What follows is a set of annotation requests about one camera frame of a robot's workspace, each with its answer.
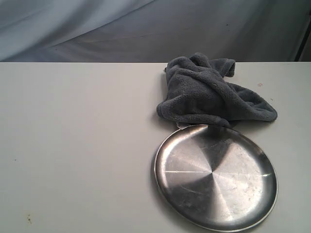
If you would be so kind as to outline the round stainless steel plate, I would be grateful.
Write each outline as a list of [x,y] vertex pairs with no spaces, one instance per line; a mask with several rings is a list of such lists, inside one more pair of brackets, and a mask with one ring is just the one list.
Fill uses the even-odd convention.
[[191,125],[168,136],[154,158],[159,193],[191,223],[235,233],[263,222],[278,195],[266,153],[238,131]]

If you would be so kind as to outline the grey backdrop sheet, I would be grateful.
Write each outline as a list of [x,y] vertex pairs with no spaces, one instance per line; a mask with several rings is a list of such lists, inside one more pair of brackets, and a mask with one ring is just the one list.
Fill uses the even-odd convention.
[[308,0],[3,0],[3,62],[293,61]]

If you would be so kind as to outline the grey fleece cloth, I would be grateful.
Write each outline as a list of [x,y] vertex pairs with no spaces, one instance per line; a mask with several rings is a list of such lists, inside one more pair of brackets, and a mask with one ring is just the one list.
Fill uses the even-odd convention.
[[156,112],[159,117],[184,124],[209,124],[229,128],[232,121],[273,122],[277,111],[256,92],[229,83],[236,62],[208,59],[202,53],[177,57],[165,68],[168,93]]

